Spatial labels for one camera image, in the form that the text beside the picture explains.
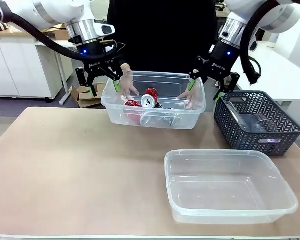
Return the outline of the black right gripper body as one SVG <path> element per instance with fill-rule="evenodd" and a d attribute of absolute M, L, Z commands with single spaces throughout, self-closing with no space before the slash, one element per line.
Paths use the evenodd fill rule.
<path fill-rule="evenodd" d="M 216 81 L 223 80 L 231 73 L 232 67 L 238 59 L 238 48 L 219 40 L 208 60 L 207 76 Z"/>

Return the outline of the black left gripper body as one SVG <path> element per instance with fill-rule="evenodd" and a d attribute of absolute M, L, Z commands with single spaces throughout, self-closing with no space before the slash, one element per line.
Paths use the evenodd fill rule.
<path fill-rule="evenodd" d="M 118 65 L 118 44 L 115 40 L 96 40 L 76 46 L 84 70 L 89 76 L 115 76 Z"/>

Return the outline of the person's right hand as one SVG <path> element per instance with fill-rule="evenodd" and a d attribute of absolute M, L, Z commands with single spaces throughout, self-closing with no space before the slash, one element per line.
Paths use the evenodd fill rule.
<path fill-rule="evenodd" d="M 133 71 L 131 70 L 131 67 L 129 64 L 124 63 L 121 65 L 121 70 L 123 72 L 123 76 L 120 79 L 120 88 L 122 95 L 127 100 L 132 100 L 132 93 L 139 96 L 139 91 L 134 87 L 134 75 Z"/>

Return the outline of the person's left hand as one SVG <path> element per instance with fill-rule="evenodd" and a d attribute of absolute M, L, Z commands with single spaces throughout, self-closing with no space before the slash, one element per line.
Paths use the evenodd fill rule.
<path fill-rule="evenodd" d="M 201 107 L 200 88 L 194 85 L 191 90 L 186 89 L 176 99 L 180 101 L 179 106 L 183 106 L 185 110 L 197 110 Z"/>

